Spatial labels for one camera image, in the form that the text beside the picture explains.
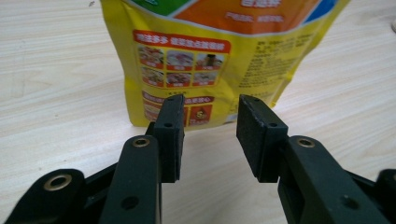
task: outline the screw hole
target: screw hole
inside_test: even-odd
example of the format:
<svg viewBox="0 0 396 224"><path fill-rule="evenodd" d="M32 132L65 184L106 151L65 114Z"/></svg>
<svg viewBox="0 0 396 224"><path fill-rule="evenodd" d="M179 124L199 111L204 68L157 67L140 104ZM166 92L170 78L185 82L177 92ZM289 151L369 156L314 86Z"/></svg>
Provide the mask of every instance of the screw hole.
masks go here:
<svg viewBox="0 0 396 224"><path fill-rule="evenodd" d="M139 204L139 199L135 196L127 197L121 202L121 207L125 210L134 209Z"/></svg>
<svg viewBox="0 0 396 224"><path fill-rule="evenodd" d="M344 195L340 198L341 204L343 204L345 207L348 207L350 209L358 209L359 208L359 204L351 199L348 195Z"/></svg>
<svg viewBox="0 0 396 224"><path fill-rule="evenodd" d="M56 175L50 178L45 184L44 189L48 191L55 191L64 189L72 182L71 175Z"/></svg>
<svg viewBox="0 0 396 224"><path fill-rule="evenodd" d="M297 140L298 145L302 147L314 147L315 143L309 139L306 138L300 138Z"/></svg>
<svg viewBox="0 0 396 224"><path fill-rule="evenodd" d="M147 138L138 138L134 140L134 147L145 147L149 144L149 140Z"/></svg>

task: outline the plastic food package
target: plastic food package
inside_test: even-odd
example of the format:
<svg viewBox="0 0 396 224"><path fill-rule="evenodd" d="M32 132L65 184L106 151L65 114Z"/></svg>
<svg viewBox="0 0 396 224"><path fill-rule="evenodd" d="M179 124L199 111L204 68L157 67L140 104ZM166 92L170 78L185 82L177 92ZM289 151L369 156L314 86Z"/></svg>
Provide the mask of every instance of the plastic food package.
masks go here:
<svg viewBox="0 0 396 224"><path fill-rule="evenodd" d="M236 120L239 94L274 106L348 0L102 0L135 126L184 94L186 129Z"/></svg>

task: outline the food images on package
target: food images on package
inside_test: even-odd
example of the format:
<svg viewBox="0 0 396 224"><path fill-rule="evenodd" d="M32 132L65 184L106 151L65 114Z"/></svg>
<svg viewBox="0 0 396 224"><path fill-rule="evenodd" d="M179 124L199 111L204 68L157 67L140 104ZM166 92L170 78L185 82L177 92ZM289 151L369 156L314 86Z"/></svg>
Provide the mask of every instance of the food images on package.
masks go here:
<svg viewBox="0 0 396 224"><path fill-rule="evenodd" d="M190 86L190 73L167 73L166 87L188 87Z"/></svg>
<svg viewBox="0 0 396 224"><path fill-rule="evenodd" d="M140 45L138 47L139 59L142 64L154 68L163 68L163 51Z"/></svg>
<svg viewBox="0 0 396 224"><path fill-rule="evenodd" d="M147 68L142 67L142 78L143 81L149 85L163 87L163 73Z"/></svg>
<svg viewBox="0 0 396 224"><path fill-rule="evenodd" d="M193 54L187 51L169 50L166 53L166 62L169 70L190 71Z"/></svg>
<svg viewBox="0 0 396 224"><path fill-rule="evenodd" d="M143 100L143 107L145 108L145 117L148 120L154 121L158 118L161 110L161 105L156 105L150 103L149 101Z"/></svg>
<svg viewBox="0 0 396 224"><path fill-rule="evenodd" d="M214 85L218 73L216 72L199 72L194 74L192 86L209 86Z"/></svg>
<svg viewBox="0 0 396 224"><path fill-rule="evenodd" d="M224 62L223 55L198 54L195 70L219 70Z"/></svg>

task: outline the green section on package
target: green section on package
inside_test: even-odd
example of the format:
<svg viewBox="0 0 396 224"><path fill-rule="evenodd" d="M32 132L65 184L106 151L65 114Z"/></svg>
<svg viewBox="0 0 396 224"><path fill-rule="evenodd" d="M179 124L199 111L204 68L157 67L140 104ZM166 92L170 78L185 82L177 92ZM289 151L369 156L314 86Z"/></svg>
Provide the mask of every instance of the green section on package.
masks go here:
<svg viewBox="0 0 396 224"><path fill-rule="evenodd" d="M133 2L151 12L167 16L178 10L189 0L133 0Z"/></svg>

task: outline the light wood grain surface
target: light wood grain surface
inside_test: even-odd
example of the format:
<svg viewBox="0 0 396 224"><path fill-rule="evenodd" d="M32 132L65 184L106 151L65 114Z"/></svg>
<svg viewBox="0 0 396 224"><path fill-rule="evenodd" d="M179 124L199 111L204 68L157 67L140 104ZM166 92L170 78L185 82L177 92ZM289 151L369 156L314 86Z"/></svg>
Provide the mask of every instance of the light wood grain surface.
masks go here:
<svg viewBox="0 0 396 224"><path fill-rule="evenodd" d="M352 0L306 57L275 112L347 170L396 168L394 0ZM0 2L0 221L40 176L92 175L144 133L127 117L123 73L97 0ZM186 133L181 180L163 186L163 223L286 223L259 184L235 124Z"/></svg>

